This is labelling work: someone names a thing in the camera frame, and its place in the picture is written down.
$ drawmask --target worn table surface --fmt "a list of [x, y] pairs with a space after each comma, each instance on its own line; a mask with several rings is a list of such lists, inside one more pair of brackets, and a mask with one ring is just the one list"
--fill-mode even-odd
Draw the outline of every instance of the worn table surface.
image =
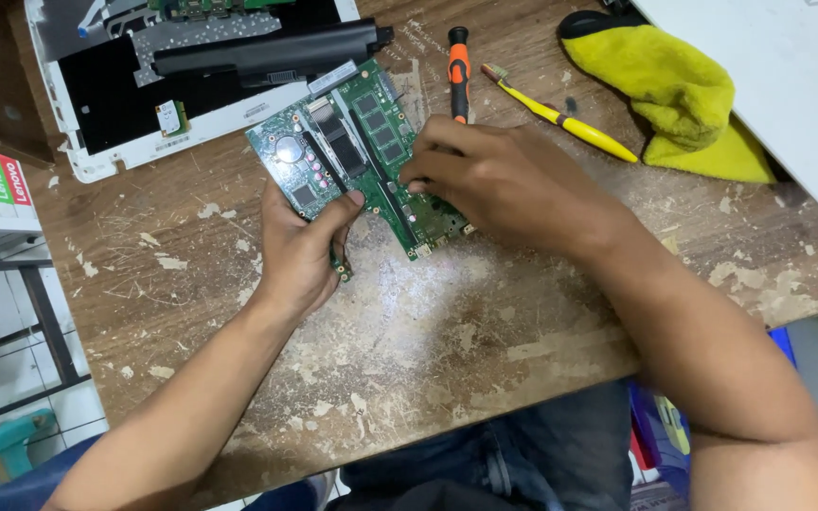
[[[639, 151], [644, 126], [622, 99], [574, 68], [554, 38], [564, 16], [595, 4], [360, 0], [359, 8], [396, 28], [379, 59], [410, 76], [415, 60], [426, 113], [449, 109], [446, 32], [462, 24], [471, 30], [473, 66], [504, 66], [517, 88], [574, 107], [572, 114]], [[472, 78], [471, 103], [479, 123], [536, 123], [482, 76]], [[795, 185], [738, 185], [626, 165], [537, 125], [747, 311], [770, 326], [818, 314], [818, 205]], [[267, 172], [242, 133], [92, 185], [75, 181], [60, 162], [54, 174], [29, 171], [29, 181], [115, 425], [260, 281]], [[371, 214], [356, 222], [348, 250], [356, 277], [295, 332], [195, 505], [256, 493], [638, 367], [606, 301], [562, 259], [475, 234], [410, 263]]]

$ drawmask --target hand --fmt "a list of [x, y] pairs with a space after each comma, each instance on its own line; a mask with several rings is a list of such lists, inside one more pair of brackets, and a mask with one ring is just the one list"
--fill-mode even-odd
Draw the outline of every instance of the hand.
[[271, 304], [293, 327], [321, 308], [340, 283], [330, 265], [330, 244], [342, 261], [349, 227], [364, 203], [362, 192], [351, 191], [328, 203], [309, 224], [268, 181], [261, 219], [264, 273], [249, 304]]
[[585, 264], [620, 233], [645, 231], [626, 206], [532, 126], [503, 129], [433, 115], [413, 151], [400, 172], [409, 191], [438, 195], [499, 240]]

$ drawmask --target microchip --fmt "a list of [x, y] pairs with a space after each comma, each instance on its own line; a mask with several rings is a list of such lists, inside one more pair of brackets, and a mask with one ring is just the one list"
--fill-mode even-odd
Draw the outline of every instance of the microchip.
[[383, 150], [383, 159], [386, 160], [387, 163], [392, 162], [398, 157], [403, 156], [403, 147], [399, 144], [393, 144], [390, 147], [387, 147]]
[[361, 115], [368, 115], [372, 110], [377, 108], [377, 98], [373, 95], [364, 96], [356, 101], [356, 108]]
[[385, 145], [390, 144], [394, 138], [396, 138], [396, 135], [393, 134], [393, 130], [389, 127], [386, 127], [374, 134], [374, 142], [378, 147], [384, 147]]
[[387, 124], [387, 120], [383, 118], [381, 112], [374, 112], [365, 119], [365, 123], [368, 124], [368, 131], [375, 131], [377, 128]]
[[301, 207], [306, 207], [317, 200], [317, 197], [314, 196], [314, 192], [311, 191], [308, 185], [302, 186], [294, 191], [293, 197], [295, 197], [295, 202], [299, 203]]

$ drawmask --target orange screwdriver handle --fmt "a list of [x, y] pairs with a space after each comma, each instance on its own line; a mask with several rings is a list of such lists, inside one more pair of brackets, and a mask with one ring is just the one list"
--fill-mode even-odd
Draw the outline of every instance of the orange screwdriver handle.
[[453, 119], [465, 124], [469, 120], [469, 50], [466, 40], [469, 38], [469, 29], [464, 26], [455, 26], [447, 33], [450, 39], [450, 65], [447, 75], [450, 78], [450, 113]]

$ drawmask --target microfiber towel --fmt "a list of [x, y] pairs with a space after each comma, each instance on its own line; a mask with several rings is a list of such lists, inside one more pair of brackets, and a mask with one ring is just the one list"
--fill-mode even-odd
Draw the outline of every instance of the microfiber towel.
[[731, 114], [727, 71], [640, 17], [579, 11], [558, 36], [574, 63], [619, 89], [652, 123], [646, 165], [748, 183], [774, 183], [763, 147]]

